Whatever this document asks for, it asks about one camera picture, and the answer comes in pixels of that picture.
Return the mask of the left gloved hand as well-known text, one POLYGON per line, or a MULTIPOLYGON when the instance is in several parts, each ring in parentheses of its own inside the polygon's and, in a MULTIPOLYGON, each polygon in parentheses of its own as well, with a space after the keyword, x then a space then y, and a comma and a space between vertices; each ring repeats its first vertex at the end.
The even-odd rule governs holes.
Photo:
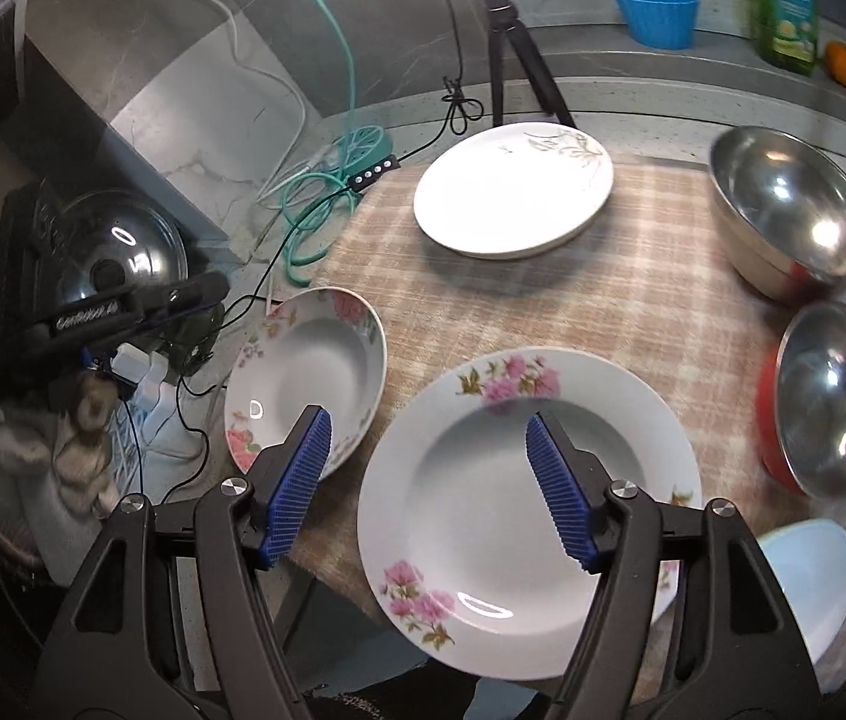
POLYGON ((117 387, 85 372, 63 410, 0 406, 0 548, 66 587, 119 502, 109 427, 117 387))

